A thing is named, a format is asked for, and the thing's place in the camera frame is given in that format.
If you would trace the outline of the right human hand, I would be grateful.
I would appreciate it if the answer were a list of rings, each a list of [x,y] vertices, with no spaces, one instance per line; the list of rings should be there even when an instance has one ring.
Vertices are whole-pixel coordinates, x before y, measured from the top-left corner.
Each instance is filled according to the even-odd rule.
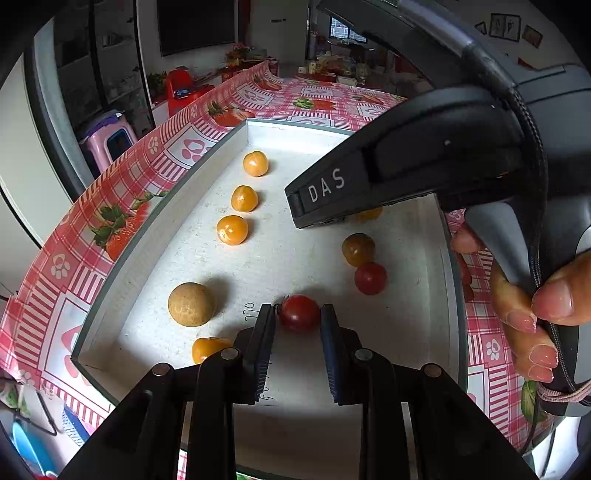
[[[533,295],[511,284],[494,263],[490,299],[502,322],[517,373],[527,380],[549,383],[558,366],[558,350],[537,323],[542,319],[561,326],[578,326],[590,321],[590,253],[578,255]]]

